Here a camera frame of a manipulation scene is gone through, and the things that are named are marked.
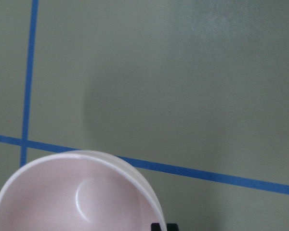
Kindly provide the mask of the pink bowl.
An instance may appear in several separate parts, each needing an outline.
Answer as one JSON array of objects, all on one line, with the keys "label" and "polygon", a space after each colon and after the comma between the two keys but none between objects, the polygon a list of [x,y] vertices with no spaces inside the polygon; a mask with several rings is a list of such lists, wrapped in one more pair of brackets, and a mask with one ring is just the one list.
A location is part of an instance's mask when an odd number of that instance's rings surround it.
[{"label": "pink bowl", "polygon": [[149,231],[167,225],[145,177],[116,156],[70,151],[36,159],[0,191],[0,231]]}]

